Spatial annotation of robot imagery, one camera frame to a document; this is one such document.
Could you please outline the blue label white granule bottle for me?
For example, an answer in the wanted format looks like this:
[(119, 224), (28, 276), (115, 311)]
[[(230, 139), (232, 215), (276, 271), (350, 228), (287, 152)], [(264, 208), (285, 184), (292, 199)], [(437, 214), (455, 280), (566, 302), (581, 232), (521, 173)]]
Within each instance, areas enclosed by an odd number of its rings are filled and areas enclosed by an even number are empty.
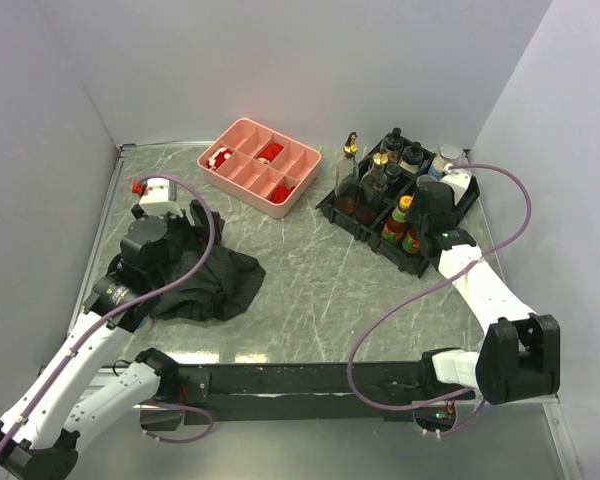
[(465, 159), (466, 156), (463, 149), (453, 144), (443, 144), (438, 148), (429, 166), (428, 174), (441, 179), (446, 175), (450, 165), (461, 165)]

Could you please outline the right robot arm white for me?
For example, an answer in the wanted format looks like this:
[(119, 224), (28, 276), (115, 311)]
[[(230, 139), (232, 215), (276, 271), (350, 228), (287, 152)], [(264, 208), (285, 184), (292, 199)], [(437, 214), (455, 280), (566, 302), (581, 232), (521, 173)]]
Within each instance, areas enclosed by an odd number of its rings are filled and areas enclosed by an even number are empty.
[(451, 282), (478, 320), (484, 339), (478, 352), (447, 349), (424, 355), (420, 391), (440, 398), (452, 385), (474, 388), (499, 405), (557, 393), (560, 326), (519, 300), (483, 258), (473, 237), (455, 226), (455, 192), (443, 182), (417, 191), (409, 221), (420, 252)]

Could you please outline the brown spice bottle black cap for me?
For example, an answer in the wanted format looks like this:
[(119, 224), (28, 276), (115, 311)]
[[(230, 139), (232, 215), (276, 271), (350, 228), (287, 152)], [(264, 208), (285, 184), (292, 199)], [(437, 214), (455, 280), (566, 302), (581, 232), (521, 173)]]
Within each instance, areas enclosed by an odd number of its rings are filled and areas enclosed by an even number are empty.
[(404, 138), (399, 127), (394, 127), (386, 134), (380, 144), (380, 153), (387, 156), (391, 163), (398, 164), (404, 149)]

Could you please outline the sauce bottle yellow cap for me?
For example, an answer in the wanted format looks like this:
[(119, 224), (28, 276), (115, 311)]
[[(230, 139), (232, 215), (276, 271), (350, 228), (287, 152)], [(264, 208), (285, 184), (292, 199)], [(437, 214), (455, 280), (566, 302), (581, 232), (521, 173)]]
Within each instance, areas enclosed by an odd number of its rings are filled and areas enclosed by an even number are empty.
[(384, 223), (381, 237), (391, 245), (397, 245), (407, 229), (407, 216), (412, 201), (412, 196), (402, 196)]
[(417, 238), (417, 229), (414, 226), (410, 226), (402, 239), (402, 249), (410, 255), (416, 255), (420, 250), (420, 242)]

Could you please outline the white salt bottle black cap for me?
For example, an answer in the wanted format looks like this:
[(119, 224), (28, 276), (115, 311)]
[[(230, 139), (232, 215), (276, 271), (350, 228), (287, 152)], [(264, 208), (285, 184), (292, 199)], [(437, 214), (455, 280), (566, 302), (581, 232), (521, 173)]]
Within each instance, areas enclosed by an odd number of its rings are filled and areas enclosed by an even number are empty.
[(417, 174), (423, 162), (424, 153), (422, 145), (419, 142), (413, 142), (404, 148), (399, 166), (406, 172)]

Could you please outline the glass oil bottle gold spout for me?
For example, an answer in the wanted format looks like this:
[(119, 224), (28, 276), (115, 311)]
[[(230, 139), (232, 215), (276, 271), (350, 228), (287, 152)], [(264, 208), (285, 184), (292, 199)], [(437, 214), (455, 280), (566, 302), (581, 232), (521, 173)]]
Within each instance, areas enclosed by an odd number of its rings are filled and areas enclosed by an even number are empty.
[(365, 226), (369, 226), (374, 222), (382, 208), (388, 183), (385, 175), (387, 164), (387, 156), (376, 153), (373, 156), (371, 167), (360, 180), (360, 189), (355, 205), (355, 218)]

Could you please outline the blue label jar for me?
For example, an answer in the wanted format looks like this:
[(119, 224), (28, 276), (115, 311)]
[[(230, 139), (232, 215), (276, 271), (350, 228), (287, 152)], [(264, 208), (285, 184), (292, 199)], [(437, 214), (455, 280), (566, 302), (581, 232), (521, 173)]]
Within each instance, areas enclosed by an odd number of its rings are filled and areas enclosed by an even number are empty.
[(137, 336), (142, 336), (151, 331), (153, 327), (153, 319), (149, 316), (145, 317), (135, 330)]

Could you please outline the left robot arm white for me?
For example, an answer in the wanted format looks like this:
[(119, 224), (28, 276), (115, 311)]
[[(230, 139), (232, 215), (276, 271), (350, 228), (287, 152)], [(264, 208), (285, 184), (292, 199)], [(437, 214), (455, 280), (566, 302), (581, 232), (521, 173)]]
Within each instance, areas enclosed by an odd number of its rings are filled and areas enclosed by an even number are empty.
[(98, 392), (85, 389), (105, 358), (130, 339), (160, 296), (201, 269), (216, 243), (216, 219), (203, 201), (198, 225), (187, 214), (136, 205), (120, 252), (97, 280), (61, 349), (0, 417), (0, 466), (18, 479), (64, 479), (79, 454), (122, 414), (147, 402), (162, 408), (182, 391), (180, 365), (147, 349)]

